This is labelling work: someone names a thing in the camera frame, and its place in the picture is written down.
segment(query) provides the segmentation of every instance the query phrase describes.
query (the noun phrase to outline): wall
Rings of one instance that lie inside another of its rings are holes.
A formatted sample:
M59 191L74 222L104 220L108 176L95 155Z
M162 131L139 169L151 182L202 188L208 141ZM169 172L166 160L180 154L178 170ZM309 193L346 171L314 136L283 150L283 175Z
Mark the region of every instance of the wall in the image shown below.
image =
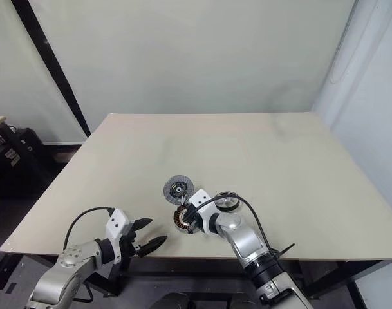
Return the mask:
M309 111L353 0L30 0L93 131L108 113Z
M47 144L86 139L10 0L0 0L0 115Z
M392 0L360 1L346 36L314 110L392 206ZM392 309L392 264L357 285Z

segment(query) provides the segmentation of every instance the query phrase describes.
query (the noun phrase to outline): black cable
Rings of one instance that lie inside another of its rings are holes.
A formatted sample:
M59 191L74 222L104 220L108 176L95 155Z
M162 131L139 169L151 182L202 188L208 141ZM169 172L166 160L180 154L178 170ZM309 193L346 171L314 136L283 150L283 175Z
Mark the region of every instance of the black cable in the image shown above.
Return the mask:
M90 208L90 209L88 209L88 210L82 212L81 214L79 214L79 215L77 216L77 218L75 218L75 219L73 220L73 222L71 222L71 225L70 225L70 227L69 227L68 230L67 230L66 238L64 238L64 246L62 247L63 250L66 250L66 248L67 248L68 238L70 237L70 233L71 233L71 230L72 230L73 227L74 227L74 224L76 224L76 222L77 222L81 217L83 217L83 215L85 215L85 214L87 214L87 213L89 213L89 212L91 212L91 211L99 211L99 210L102 210L102 209L108 211L108 212L110 213L110 215L111 215L111 214L113 213L113 211L114 211L114 208L112 208L112 207L95 207L95 208ZM90 286L88 285L88 283L87 283L87 282L84 282L84 286L85 286L86 289L87 289L87 292L88 292L88 295L89 295L90 299L74 298L73 301L78 301L78 302L80 302L80 303L91 303L91 302L94 300L93 292L91 291L91 288L90 288Z
M267 240L266 234L265 234L265 232L264 232L264 230L263 230L263 228L261 226L259 217L257 216L256 212L254 211L253 207L249 204L249 202L247 202L244 198L242 198L241 196L238 196L237 194L226 194L226 195L215 196L215 197L209 199L208 201L205 201L200 206L197 206L192 211L186 212L185 215L184 215L184 220L192 218L201 208L203 208L204 206L208 205L209 203L211 203L213 201L221 200L222 198L237 198L237 199L241 200L244 204L246 204L246 206L250 209L250 212L253 214L254 219L256 219L257 225L258 225L259 230L260 230L261 237L265 241L265 244L266 244L267 248L269 249L269 251L271 252L272 255L276 255L277 251L274 250L270 246L270 244L269 244L269 242Z
M94 207L94 208L90 208L90 209L88 209L86 211L83 211L81 214L79 214L77 216L77 218L74 219L74 221L71 223L70 227L67 230L66 238L64 238L64 246L62 247L63 250L66 250L66 248L67 248L68 238L70 237L70 233L71 233L71 230L74 227L74 224L76 224L76 222L81 217L83 217L83 215L85 215L85 214L87 214L87 213L89 213L91 211L99 211L100 209L104 209L105 211L108 211L108 212L111 212L111 213L114 211L114 208L112 208L112 207Z

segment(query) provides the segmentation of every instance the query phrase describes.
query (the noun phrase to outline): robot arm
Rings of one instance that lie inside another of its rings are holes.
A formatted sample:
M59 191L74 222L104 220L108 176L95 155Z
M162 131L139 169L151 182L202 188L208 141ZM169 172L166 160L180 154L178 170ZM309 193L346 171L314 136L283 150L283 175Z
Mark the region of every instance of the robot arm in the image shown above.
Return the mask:
M200 189L189 198L193 205L208 201L210 196ZM264 241L239 214L221 212L214 202L198 211L199 226L206 234L226 239L239 262L252 280L262 304L280 309L313 308L292 278L277 262Z
M167 236L154 238L144 246L134 243L135 231L151 221L147 218L129 221L120 209L115 209L106 224L106 239L65 249L56 264L40 278L25 308L69 308L80 285L103 264L111 261L117 264L122 258L142 257L156 250Z

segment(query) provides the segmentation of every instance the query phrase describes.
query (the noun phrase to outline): white wall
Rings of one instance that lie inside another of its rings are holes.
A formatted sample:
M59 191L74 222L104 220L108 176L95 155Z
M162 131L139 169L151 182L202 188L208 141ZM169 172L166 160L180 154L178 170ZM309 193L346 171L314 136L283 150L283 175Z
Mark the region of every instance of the white wall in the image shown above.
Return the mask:
M0 115L46 143L86 139L10 0L0 0Z
M352 23L315 112L392 206L392 0L360 1ZM392 264L357 284L368 308L392 309Z
M91 130L108 113L309 111L353 0L30 0Z

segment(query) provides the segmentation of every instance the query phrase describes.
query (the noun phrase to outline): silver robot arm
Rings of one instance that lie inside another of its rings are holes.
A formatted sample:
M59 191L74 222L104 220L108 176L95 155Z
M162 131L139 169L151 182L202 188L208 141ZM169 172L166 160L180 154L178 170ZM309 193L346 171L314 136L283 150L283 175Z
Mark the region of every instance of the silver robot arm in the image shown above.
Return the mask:
M189 201L200 205L209 200L206 191L200 189ZM239 214L221 212L214 202L198 211L201 227L206 234L218 234L226 239L248 277L257 289L262 304L278 309L313 308L292 278L277 262L264 241L246 224Z
M26 309L69 308L80 285L103 264L117 264L129 256L145 256L156 250L167 239L159 236L141 246L134 243L135 231L152 219L130 221L120 209L115 209L106 224L106 239L95 240L65 249L56 264L39 280Z

